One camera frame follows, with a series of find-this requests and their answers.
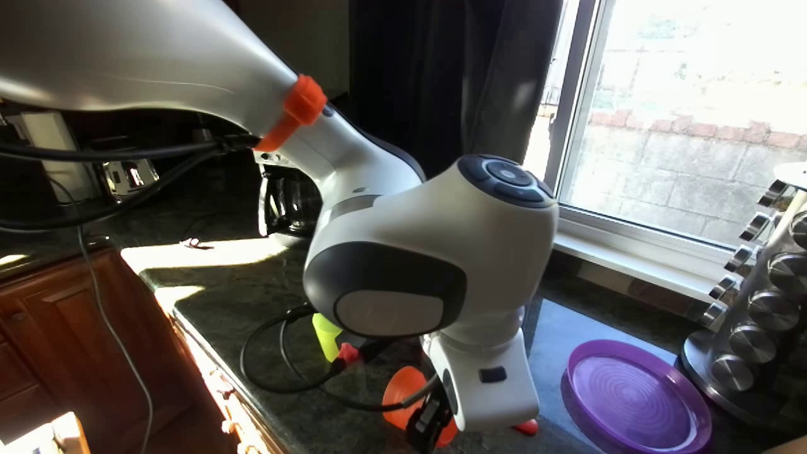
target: window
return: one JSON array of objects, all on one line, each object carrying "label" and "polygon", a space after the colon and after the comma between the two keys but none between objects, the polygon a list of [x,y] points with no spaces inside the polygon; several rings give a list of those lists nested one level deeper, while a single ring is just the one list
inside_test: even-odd
[{"label": "window", "polygon": [[706,303],[774,167],[807,158],[803,9],[568,0],[524,158],[563,201],[561,248]]}]

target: wire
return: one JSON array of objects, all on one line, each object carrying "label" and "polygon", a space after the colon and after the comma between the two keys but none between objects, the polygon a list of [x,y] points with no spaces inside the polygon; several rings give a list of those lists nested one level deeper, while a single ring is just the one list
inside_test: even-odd
[{"label": "wire", "polygon": [[[288,331],[288,323],[290,323],[290,321],[283,321],[283,323],[281,323],[281,333],[278,333],[281,357],[283,357],[283,364],[286,364],[288,370],[294,370],[297,378],[305,378],[305,376],[301,373],[301,368],[290,360],[288,351],[286,351],[286,331]],[[399,410],[399,409],[415,405],[417,400],[421,400],[423,395],[428,395],[436,385],[439,385],[439,378],[431,376],[423,389],[415,391],[411,395],[406,395],[406,398],[401,398],[401,400],[396,400],[396,403],[381,403],[381,405],[345,398],[345,395],[341,395],[341,393],[333,393],[328,385],[321,385],[321,391],[323,391],[326,395],[331,395],[333,400],[343,403],[343,405],[352,405],[352,409],[359,409],[359,410],[387,413],[387,410]]]},{"label": "wire", "polygon": [[[70,206],[77,211],[82,211],[79,201],[74,199],[74,195],[56,180],[51,180],[53,187],[59,187],[65,199],[70,201]],[[152,391],[145,380],[145,376],[140,373],[136,364],[132,360],[132,354],[127,351],[118,331],[114,328],[114,323],[108,321],[108,312],[107,312],[107,306],[104,306],[104,298],[101,298],[101,286],[99,286],[99,275],[97,275],[97,267],[93,267],[93,259],[90,259],[90,252],[87,248],[87,235],[84,235],[84,228],[79,225],[77,228],[77,235],[79,235],[79,250],[82,250],[82,258],[84,258],[84,265],[89,270],[89,278],[90,278],[90,287],[93,287],[93,303],[99,307],[99,316],[101,316],[101,323],[104,328],[108,331],[108,336],[114,337],[117,349],[122,351],[133,380],[140,384],[140,389],[145,391],[145,400],[146,400],[146,429],[145,429],[145,444],[142,444],[142,454],[146,454],[148,448],[148,439],[152,439],[152,427],[154,427],[154,398],[152,398]]]},{"label": "wire", "polygon": [[104,148],[104,151],[64,151],[64,148],[39,148],[39,147],[22,147],[0,141],[0,156],[19,158],[19,161],[132,161],[132,158],[170,158],[181,153],[200,153],[200,151],[215,151],[222,148],[217,141],[207,144],[181,144],[181,147],[162,147],[162,148]]},{"label": "wire", "polygon": [[186,171],[196,170],[200,164],[215,158],[215,156],[222,156],[222,151],[207,151],[207,153],[200,153],[200,156],[190,156],[184,158],[181,164],[178,164],[172,171],[166,171],[157,185],[136,192],[133,196],[125,199],[122,205],[112,205],[112,206],[104,206],[104,209],[97,209],[90,215],[74,215],[74,217],[60,217],[60,220],[2,220],[0,217],[0,231],[12,231],[12,235],[41,235],[41,231],[51,231],[51,229],[68,229],[68,228],[82,228],[82,225],[89,225],[89,223],[101,223],[101,220],[108,220],[108,217],[117,217],[152,196],[157,196],[159,192],[165,192],[170,185],[175,185],[178,180],[181,180]]},{"label": "wire", "polygon": [[297,384],[297,385],[278,385],[278,384],[270,384],[270,380],[266,380],[266,378],[261,378],[261,376],[256,376],[256,373],[249,370],[249,360],[248,360],[248,357],[249,357],[249,349],[256,346],[258,336],[262,336],[267,328],[275,328],[275,326],[286,323],[286,321],[297,321],[297,317],[305,317],[305,316],[312,316],[312,307],[310,307],[307,303],[295,306],[295,307],[286,310],[286,316],[273,317],[273,321],[266,321],[262,326],[258,326],[258,328],[248,336],[248,340],[243,342],[239,355],[238,355],[239,370],[243,370],[243,376],[249,378],[258,389],[273,391],[273,393],[302,393],[302,391],[321,389],[326,380],[331,380],[333,376],[338,376],[338,373],[345,370],[345,360],[338,357],[338,360],[333,360],[333,364],[328,365],[328,370],[326,370],[323,376],[319,376],[319,378],[312,378],[312,380],[307,380],[307,384]]}]

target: black cable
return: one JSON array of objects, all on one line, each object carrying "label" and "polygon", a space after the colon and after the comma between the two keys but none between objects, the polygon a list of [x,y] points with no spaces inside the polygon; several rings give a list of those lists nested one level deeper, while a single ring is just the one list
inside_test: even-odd
[{"label": "black cable", "polygon": [[281,323],[294,323],[294,321],[297,321],[297,317],[305,317],[305,316],[312,316],[315,310],[305,303],[305,306],[295,306],[295,307],[290,307],[290,310],[286,310],[286,316],[281,316],[281,317],[273,317],[273,321],[266,321],[262,326],[258,326],[249,336],[248,336],[248,340],[243,342],[243,351],[239,351],[239,355],[238,355],[238,364],[239,364],[239,370],[243,370],[243,376],[246,378],[249,378],[258,389],[266,389],[266,391],[270,391],[270,393],[302,393],[302,391],[312,391],[312,389],[321,389],[326,380],[331,380],[333,376],[338,376],[341,370],[345,370],[345,360],[333,360],[331,365],[328,365],[328,370],[323,373],[323,376],[319,376],[319,378],[312,378],[312,380],[307,380],[307,384],[297,384],[297,385],[278,385],[278,384],[270,384],[270,380],[262,380],[261,376],[256,376],[253,370],[249,370],[249,349],[253,349],[253,342],[258,340],[258,336],[262,336],[262,331],[267,331],[267,328],[275,328],[275,326],[281,326]]},{"label": "black cable", "polygon": [[[224,147],[248,147],[256,139],[249,137],[229,137]],[[104,151],[64,151],[64,148],[39,148],[22,144],[0,141],[0,156],[19,161],[130,161],[130,158],[170,158],[181,153],[201,153],[222,148],[217,141],[207,144],[181,144],[181,147],[162,147],[162,148],[104,148]]]},{"label": "black cable", "polygon": [[127,209],[133,209],[136,205],[157,196],[159,192],[165,192],[170,185],[175,185],[178,180],[181,180],[186,171],[196,170],[200,164],[215,158],[215,156],[222,156],[224,151],[222,148],[215,148],[215,151],[204,151],[204,153],[196,153],[196,156],[190,156],[184,158],[181,164],[178,164],[172,171],[166,171],[157,185],[136,192],[133,196],[125,199],[122,205],[112,205],[112,206],[104,206],[104,209],[97,209],[97,211],[89,211],[89,215],[68,215],[68,217],[60,217],[60,220],[2,220],[0,217],[0,231],[12,231],[12,235],[41,235],[41,231],[51,231],[51,229],[65,229],[65,228],[79,228],[79,225],[89,225],[89,223],[99,223],[99,220],[108,220],[108,217],[117,217]]},{"label": "black cable", "polygon": [[[301,373],[301,368],[290,360],[288,351],[286,351],[286,331],[288,331],[288,323],[290,323],[288,317],[281,323],[278,351],[281,351],[281,357],[283,357],[286,368],[294,370],[297,378],[305,378],[305,376]],[[387,410],[399,410],[399,409],[415,405],[417,400],[421,400],[423,395],[428,395],[428,393],[433,391],[433,385],[439,385],[439,378],[436,378],[436,376],[431,376],[431,378],[427,380],[427,385],[418,389],[418,391],[415,391],[411,395],[406,395],[406,398],[401,398],[401,400],[396,400],[396,403],[381,403],[381,405],[379,405],[379,403],[365,403],[365,400],[345,398],[345,395],[341,395],[341,393],[333,393],[328,385],[321,385],[321,391],[323,391],[326,395],[331,395],[333,400],[343,403],[343,405],[352,405],[352,409],[359,409],[359,410],[387,413]]]}]

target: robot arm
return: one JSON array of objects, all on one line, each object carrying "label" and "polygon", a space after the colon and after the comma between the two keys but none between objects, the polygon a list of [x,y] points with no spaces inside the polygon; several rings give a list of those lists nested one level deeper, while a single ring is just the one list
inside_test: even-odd
[{"label": "robot arm", "polygon": [[[295,83],[219,0],[29,0],[0,14],[0,98],[21,103],[184,109],[266,137]],[[520,321],[552,248],[549,192],[500,156],[423,185],[331,109],[278,151],[323,195],[310,303],[354,333],[423,336],[459,429],[534,417]]]}]

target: window sill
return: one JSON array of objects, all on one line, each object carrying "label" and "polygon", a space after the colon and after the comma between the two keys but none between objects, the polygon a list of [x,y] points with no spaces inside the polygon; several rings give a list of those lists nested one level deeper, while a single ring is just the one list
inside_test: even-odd
[{"label": "window sill", "polygon": [[555,250],[597,267],[644,281],[668,293],[691,298],[706,312],[717,306],[708,291],[718,283],[727,252],[705,250],[682,252],[671,238],[635,238],[635,231],[602,229],[590,220],[563,217],[555,238]]}]

